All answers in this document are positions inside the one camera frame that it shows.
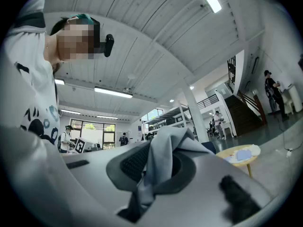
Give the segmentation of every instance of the green cap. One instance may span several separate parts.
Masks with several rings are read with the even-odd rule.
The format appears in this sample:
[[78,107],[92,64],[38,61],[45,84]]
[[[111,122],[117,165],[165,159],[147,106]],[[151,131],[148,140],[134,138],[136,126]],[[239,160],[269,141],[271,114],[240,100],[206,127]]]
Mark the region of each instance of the green cap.
[[74,17],[74,16],[76,16],[76,17],[78,17],[78,18],[81,18],[81,19],[87,19],[87,22],[88,22],[89,25],[93,25],[93,24],[94,24],[94,21],[93,21],[93,20],[91,19],[91,17],[90,17],[88,14],[86,14],[86,13],[70,15],[70,18],[71,18],[71,17]]

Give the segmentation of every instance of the pillar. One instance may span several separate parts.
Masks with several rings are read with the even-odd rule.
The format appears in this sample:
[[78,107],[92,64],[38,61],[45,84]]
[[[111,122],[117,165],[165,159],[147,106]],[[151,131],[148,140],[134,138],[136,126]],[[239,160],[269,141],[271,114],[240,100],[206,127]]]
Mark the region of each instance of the pillar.
[[182,90],[183,90],[185,98],[187,100],[187,103],[188,103],[188,106],[189,106],[189,109],[191,112],[192,120],[194,121],[194,124],[195,124],[199,142],[203,143],[203,142],[209,141],[206,127],[204,125],[204,120],[200,113],[199,106],[196,102],[196,99],[195,99],[195,96],[194,96],[192,90],[190,90],[189,85],[185,81],[182,85]]

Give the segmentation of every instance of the wooden table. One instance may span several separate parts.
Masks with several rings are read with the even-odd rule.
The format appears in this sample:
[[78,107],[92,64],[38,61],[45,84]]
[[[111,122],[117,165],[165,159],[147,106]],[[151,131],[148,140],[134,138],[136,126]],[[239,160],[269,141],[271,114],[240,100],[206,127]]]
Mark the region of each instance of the wooden table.
[[[249,147],[249,146],[251,146],[251,145],[235,146],[235,147],[232,147],[232,148],[229,148],[229,149],[225,149],[225,150],[220,151],[219,153],[217,153],[216,156],[218,156],[220,158],[226,158],[226,157],[229,157],[230,155],[232,155],[235,150],[241,150],[244,147]],[[257,158],[258,158],[258,156],[255,156],[255,157],[249,158],[246,161],[242,161],[240,163],[231,163],[231,164],[233,164],[236,167],[241,167],[241,166],[247,165],[248,173],[249,173],[250,177],[252,178],[250,163],[253,162]]]

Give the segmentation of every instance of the window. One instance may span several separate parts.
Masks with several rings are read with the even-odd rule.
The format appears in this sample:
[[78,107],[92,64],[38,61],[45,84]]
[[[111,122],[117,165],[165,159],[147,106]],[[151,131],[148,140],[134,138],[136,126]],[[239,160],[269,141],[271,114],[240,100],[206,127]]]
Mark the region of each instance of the window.
[[144,115],[141,120],[146,122],[161,114],[163,114],[163,109],[155,108],[154,110],[150,111],[148,114]]
[[99,143],[103,149],[115,147],[115,124],[71,120],[71,139],[82,137],[92,143]]
[[147,114],[148,120],[151,120],[158,116],[158,110],[154,109]]

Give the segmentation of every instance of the chair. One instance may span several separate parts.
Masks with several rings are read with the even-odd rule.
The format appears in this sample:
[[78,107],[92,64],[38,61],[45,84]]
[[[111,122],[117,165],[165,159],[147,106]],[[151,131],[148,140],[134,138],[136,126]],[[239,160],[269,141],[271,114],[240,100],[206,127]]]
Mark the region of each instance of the chair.
[[211,135],[214,136],[213,131],[211,129],[207,129],[207,134],[208,137],[210,137]]
[[203,145],[206,149],[210,150],[214,154],[217,153],[217,150],[216,150],[214,144],[211,141],[209,141],[209,142],[203,142],[203,143],[201,143],[201,145]]

